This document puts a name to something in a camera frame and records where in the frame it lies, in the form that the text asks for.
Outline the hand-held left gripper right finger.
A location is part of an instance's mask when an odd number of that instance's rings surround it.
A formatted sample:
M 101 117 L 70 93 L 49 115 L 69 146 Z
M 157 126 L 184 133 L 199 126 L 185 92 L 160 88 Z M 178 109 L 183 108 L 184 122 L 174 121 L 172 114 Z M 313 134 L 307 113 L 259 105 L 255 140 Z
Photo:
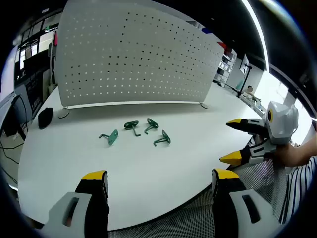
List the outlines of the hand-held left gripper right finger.
M 273 238 L 283 228 L 273 207 L 246 189 L 230 170 L 212 171 L 213 219 L 217 238 Z

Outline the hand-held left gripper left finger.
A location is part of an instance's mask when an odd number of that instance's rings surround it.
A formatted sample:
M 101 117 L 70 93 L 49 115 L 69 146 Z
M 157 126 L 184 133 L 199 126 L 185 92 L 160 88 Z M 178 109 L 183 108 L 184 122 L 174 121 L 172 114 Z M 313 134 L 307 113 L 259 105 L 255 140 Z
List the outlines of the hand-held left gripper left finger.
M 107 171 L 83 176 L 74 192 L 66 193 L 50 210 L 41 228 L 45 238 L 108 237 Z

